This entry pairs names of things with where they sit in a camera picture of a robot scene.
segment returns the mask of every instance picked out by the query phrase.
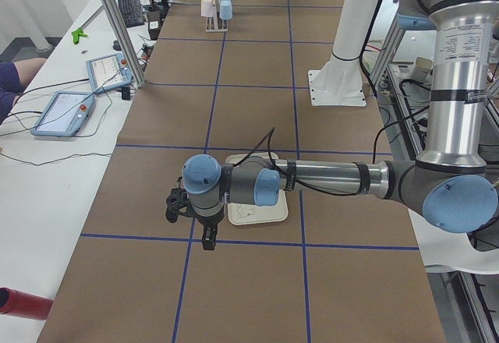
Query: keyboard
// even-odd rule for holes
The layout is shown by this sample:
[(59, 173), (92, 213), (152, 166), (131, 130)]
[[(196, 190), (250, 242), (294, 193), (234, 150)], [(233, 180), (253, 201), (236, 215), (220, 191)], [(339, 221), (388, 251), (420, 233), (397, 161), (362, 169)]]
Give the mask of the keyboard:
[(118, 0), (118, 8), (126, 27), (143, 25), (140, 0)]

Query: white tray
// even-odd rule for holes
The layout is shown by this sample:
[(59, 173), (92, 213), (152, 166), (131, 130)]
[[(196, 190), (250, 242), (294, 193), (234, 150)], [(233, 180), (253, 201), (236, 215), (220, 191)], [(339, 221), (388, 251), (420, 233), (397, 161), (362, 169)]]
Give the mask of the white tray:
[[(260, 156), (268, 160), (267, 153), (255, 153), (254, 156)], [(245, 154), (235, 154), (227, 157), (225, 162), (235, 164)], [(272, 158), (278, 159), (277, 154), (272, 153)], [(288, 217), (288, 204), (284, 191), (279, 191), (278, 203), (273, 207), (257, 207), (255, 205), (230, 203), (227, 206), (228, 220), (233, 225), (252, 225), (268, 222), (280, 222)]]

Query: white table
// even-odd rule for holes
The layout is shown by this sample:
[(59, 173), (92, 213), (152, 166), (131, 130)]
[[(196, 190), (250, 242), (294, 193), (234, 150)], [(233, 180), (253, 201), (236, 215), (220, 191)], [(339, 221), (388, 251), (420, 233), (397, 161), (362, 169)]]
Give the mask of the white table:
[[(89, 37), (73, 44), (71, 31), (100, 5), (100, 0), (90, 1), (28, 89), (87, 78), (87, 60), (115, 53), (112, 42), (116, 37), (105, 12), (86, 27)], [(147, 25), (128, 30), (138, 51), (143, 44), (140, 36), (148, 37)], [(62, 89), (91, 92), (89, 83), (37, 90), (21, 97), (13, 111), (42, 111), (52, 94)], [(109, 96), (112, 106), (97, 134), (89, 138), (34, 137), (28, 131), (1, 136), (22, 129), (15, 118), (8, 118), (0, 126), (3, 153), (36, 163), (71, 154), (112, 153), (131, 102), (123, 101), (115, 91)], [(105, 95), (96, 98), (94, 112), (79, 135), (94, 132), (108, 104)], [(19, 117), (25, 126), (36, 120), (32, 115)], [(89, 156), (34, 167), (0, 157), (0, 287), (55, 297), (108, 161), (109, 157)], [(0, 341), (33, 343), (43, 325), (44, 321), (0, 316)]]

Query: blue-framed device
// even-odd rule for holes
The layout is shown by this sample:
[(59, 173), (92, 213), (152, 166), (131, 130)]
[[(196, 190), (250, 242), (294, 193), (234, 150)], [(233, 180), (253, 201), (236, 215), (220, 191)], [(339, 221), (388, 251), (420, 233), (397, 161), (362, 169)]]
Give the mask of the blue-framed device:
[(37, 136), (74, 136), (92, 112), (94, 103), (92, 93), (56, 92), (31, 133)]
[(133, 80), (121, 52), (87, 61), (87, 71), (94, 94), (128, 86)]

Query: red cylinder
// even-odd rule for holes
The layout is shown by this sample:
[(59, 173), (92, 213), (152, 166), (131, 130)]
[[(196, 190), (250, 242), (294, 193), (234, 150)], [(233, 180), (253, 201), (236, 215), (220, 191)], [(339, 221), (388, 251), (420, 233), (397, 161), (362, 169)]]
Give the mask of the red cylinder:
[(6, 287), (0, 288), (0, 314), (46, 320), (51, 307), (50, 299)]

